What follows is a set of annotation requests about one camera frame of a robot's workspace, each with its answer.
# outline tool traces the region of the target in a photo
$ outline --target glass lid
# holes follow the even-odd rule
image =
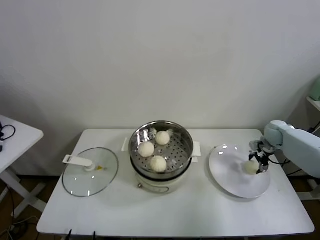
[[[81,165],[68,164],[63,172],[64,189],[76,197],[89,197],[100,193],[115,179],[119,162],[109,149],[97,147],[87,149],[77,156],[91,160],[94,168],[87,170]]]

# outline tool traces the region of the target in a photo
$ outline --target pot handle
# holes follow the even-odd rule
[[[201,148],[200,148],[200,142],[194,141],[193,142],[193,152],[192,152],[192,162],[197,163],[198,157],[201,157]]]
[[[96,165],[90,160],[78,156],[66,155],[62,161],[64,164],[83,166],[84,170],[90,172],[96,168]]]

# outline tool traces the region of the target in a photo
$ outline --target white wall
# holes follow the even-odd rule
[[[87,128],[261,128],[320,73],[318,0],[0,1],[0,113],[44,131],[14,165],[59,175]]]

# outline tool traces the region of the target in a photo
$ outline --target lid handle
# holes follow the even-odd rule
[[[92,171],[96,165],[90,160],[78,156],[66,155],[62,161],[64,164],[72,164],[85,167],[86,171]]]

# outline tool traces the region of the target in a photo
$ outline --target white table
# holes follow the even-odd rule
[[[315,227],[279,165],[271,164],[271,185],[257,199],[242,199],[225,192],[208,172],[214,146],[249,142],[261,133],[247,130],[189,130],[200,142],[202,157],[192,163],[186,183],[170,194],[137,188],[123,141],[133,130],[86,130],[73,155],[89,148],[114,151],[119,170],[105,190],[90,197],[67,193],[58,181],[40,218],[37,230],[44,234],[113,237],[243,237],[311,233]]]
[[[3,126],[13,125],[16,129],[14,136],[4,141],[3,150],[0,152],[0,179],[24,198],[24,200],[14,210],[14,217],[17,218],[28,205],[31,205],[43,212],[46,207],[46,203],[35,196],[42,191],[45,184],[40,183],[32,192],[28,192],[19,183],[20,179],[11,170],[9,170],[8,167],[40,139],[42,139],[44,133],[34,127],[25,125],[5,116],[0,115],[0,121]],[[4,137],[6,138],[11,135],[13,130],[11,127],[7,127],[2,132],[5,133]],[[7,189],[2,192],[0,200],[7,194],[7,192]]]

